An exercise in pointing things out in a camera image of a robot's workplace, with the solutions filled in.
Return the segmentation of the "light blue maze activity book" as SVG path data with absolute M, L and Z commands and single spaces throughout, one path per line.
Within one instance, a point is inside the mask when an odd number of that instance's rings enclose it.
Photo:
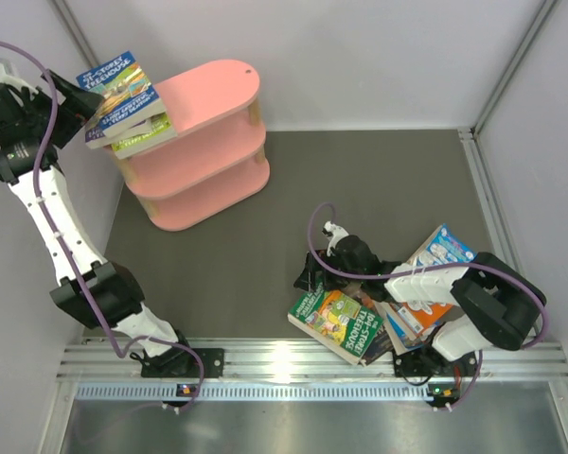
M 407 263 L 415 267 L 430 267 L 448 263 L 468 263 L 475 252 L 452 234 L 446 223 L 432 234 L 409 257 Z

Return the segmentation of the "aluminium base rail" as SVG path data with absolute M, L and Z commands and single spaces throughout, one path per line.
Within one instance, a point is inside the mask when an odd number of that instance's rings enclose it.
M 224 350 L 219 378 L 144 378 L 141 365 L 118 358 L 102 338 L 65 348 L 57 372 L 78 399 L 183 401 L 418 401 L 431 402 L 455 378 L 413 383 L 396 377 L 386 354 L 368 366 L 350 365 L 312 339 L 197 339 L 194 349 Z

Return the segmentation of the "dark Tale of Two Cities book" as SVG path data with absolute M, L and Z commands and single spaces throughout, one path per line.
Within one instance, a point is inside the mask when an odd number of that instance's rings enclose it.
M 393 343 L 387 333 L 385 325 L 383 324 L 364 352 L 361 364 L 363 366 L 368 366 L 392 350 Z

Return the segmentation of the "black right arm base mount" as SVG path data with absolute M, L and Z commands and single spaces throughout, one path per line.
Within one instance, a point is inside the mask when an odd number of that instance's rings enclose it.
M 467 354 L 455 361 L 447 361 L 437 353 L 424 354 L 418 350 L 393 355 L 395 376 L 413 383 L 425 383 L 428 378 L 471 377 L 475 373 L 476 361 L 475 354 Z

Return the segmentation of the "pink three-tier shelf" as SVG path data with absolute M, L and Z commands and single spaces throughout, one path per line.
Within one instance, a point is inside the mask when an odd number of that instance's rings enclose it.
M 260 78 L 251 64 L 209 61 L 155 88 L 175 137 L 131 157 L 110 156 L 156 227 L 185 230 L 266 185 Z

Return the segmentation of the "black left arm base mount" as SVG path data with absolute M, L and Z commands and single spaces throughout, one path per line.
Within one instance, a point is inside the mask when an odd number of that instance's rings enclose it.
M 219 378 L 223 374 L 224 350 L 221 348 L 199 348 L 194 353 L 204 366 L 205 378 Z M 158 357 L 130 353 L 130 358 L 141 364 L 144 378 L 199 378 L 200 364 L 188 351 L 171 347 Z

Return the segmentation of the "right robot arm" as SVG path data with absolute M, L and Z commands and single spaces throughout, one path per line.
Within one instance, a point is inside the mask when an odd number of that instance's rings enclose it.
M 428 306 L 457 308 L 422 352 L 425 368 L 445 375 L 467 353 L 487 346 L 518 351 L 546 315 L 544 293 L 493 253 L 475 253 L 445 232 L 423 243 L 407 261 L 378 258 L 358 236 L 327 222 L 324 249 L 310 248 L 293 282 L 305 291 L 356 287 L 374 302 L 408 314 Z

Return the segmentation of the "orange paperback book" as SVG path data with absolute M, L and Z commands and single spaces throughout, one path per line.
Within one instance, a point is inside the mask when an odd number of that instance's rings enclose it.
M 421 337 L 453 308 L 440 303 L 409 302 L 389 303 L 389 306 L 405 321 L 414 334 Z

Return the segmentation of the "blue 91-Storey Treehouse book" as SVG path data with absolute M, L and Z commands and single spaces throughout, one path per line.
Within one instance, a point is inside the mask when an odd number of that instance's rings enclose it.
M 86 125 L 88 137 L 117 137 L 166 106 L 150 78 L 130 51 L 77 76 L 79 87 L 104 97 Z

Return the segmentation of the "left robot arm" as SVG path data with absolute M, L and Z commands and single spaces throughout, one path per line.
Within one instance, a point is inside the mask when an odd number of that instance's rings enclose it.
M 101 96 L 51 74 L 58 102 L 0 60 L 0 182 L 26 207 L 51 256 L 55 305 L 89 329 L 135 339 L 143 377 L 198 374 L 183 334 L 156 317 L 132 273 L 108 261 L 84 232 L 58 164 L 58 151 L 91 119 Z

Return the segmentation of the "lime 65-Storey Treehouse book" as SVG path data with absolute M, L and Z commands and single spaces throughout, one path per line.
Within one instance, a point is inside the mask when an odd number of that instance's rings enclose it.
M 155 148 L 177 137 L 169 115 L 161 113 L 151 118 L 151 130 L 113 143 L 110 148 L 116 158 L 123 160 Z

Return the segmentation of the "green 104-Storey Treehouse book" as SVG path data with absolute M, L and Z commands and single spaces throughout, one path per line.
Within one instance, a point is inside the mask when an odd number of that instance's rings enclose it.
M 322 284 L 305 293 L 289 310 L 288 321 L 351 365 L 364 358 L 377 338 L 383 319 L 340 290 Z

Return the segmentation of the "blue cartoon paperback book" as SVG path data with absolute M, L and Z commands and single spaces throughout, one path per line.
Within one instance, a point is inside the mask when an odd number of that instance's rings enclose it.
M 405 321 L 388 303 L 377 302 L 375 308 L 383 318 L 385 329 L 398 356 L 417 350 L 425 345 L 426 339 L 414 334 L 411 328 L 407 326 Z

